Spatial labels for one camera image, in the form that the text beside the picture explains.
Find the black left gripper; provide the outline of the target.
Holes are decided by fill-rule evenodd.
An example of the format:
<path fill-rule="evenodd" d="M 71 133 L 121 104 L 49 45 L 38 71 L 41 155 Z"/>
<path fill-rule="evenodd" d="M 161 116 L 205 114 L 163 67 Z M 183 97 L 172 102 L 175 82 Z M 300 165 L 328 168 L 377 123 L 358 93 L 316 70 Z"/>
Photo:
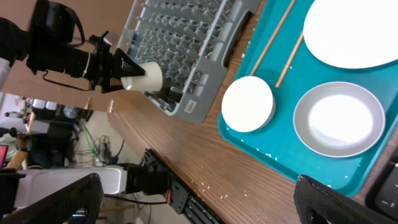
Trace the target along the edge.
<path fill-rule="evenodd" d="M 95 90 L 96 86 L 100 86 L 102 93 L 123 90 L 119 78 L 141 77 L 146 73 L 120 48 L 116 49 L 114 55 L 109 52 L 110 45 L 104 40 L 108 34 L 109 31 L 106 31 L 102 36 L 92 35 L 88 39 L 95 47 L 90 54 L 92 58 L 88 66 L 89 90 Z"/>

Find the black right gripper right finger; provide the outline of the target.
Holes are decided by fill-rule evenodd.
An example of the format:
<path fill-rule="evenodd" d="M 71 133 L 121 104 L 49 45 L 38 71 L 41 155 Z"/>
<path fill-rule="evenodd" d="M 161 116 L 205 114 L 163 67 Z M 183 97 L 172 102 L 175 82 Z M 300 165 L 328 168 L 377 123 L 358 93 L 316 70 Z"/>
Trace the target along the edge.
<path fill-rule="evenodd" d="M 397 223 L 307 175 L 297 179 L 294 203 L 299 220 L 304 224 Z"/>

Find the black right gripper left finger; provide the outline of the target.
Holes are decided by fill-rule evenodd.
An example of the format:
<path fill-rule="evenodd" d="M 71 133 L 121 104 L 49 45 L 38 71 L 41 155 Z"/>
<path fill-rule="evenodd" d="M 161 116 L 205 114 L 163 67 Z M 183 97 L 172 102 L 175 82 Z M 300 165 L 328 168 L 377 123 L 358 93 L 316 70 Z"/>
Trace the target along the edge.
<path fill-rule="evenodd" d="M 2 224 L 46 224 L 73 221 L 93 224 L 97 221 L 104 192 L 98 174 L 89 174 L 44 197 L 26 208 L 1 219 Z"/>

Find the white paper cup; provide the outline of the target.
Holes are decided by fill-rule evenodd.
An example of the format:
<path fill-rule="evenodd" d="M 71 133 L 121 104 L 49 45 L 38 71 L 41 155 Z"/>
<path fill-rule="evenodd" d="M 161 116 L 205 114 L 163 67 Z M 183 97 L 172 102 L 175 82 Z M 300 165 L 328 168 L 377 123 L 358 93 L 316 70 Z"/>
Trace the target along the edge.
<path fill-rule="evenodd" d="M 145 71 L 144 76 L 122 77 L 121 83 L 129 91 L 159 91 L 163 85 L 163 75 L 156 62 L 139 64 Z"/>

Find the grey bowl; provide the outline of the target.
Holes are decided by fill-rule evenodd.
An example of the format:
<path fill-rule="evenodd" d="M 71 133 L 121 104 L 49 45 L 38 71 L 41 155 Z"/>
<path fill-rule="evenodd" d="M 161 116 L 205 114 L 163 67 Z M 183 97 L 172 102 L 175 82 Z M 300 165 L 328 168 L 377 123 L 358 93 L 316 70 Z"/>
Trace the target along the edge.
<path fill-rule="evenodd" d="M 297 137 L 311 151 L 327 157 L 353 157 L 381 139 L 386 113 L 366 88 L 350 82 L 328 82 L 299 99 L 293 125 Z"/>

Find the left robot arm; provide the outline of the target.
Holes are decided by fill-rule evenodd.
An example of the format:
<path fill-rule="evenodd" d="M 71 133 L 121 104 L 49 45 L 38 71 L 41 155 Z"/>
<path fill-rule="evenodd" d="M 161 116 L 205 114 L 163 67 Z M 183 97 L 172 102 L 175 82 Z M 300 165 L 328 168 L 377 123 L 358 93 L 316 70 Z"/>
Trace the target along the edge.
<path fill-rule="evenodd" d="M 122 90 L 123 78 L 142 77 L 145 71 L 121 49 L 111 52 L 109 34 L 86 39 L 76 12 L 53 1 L 36 2 L 28 30 L 1 18 L 1 85 L 19 60 L 33 74 L 55 71 L 88 80 L 89 90 Z"/>

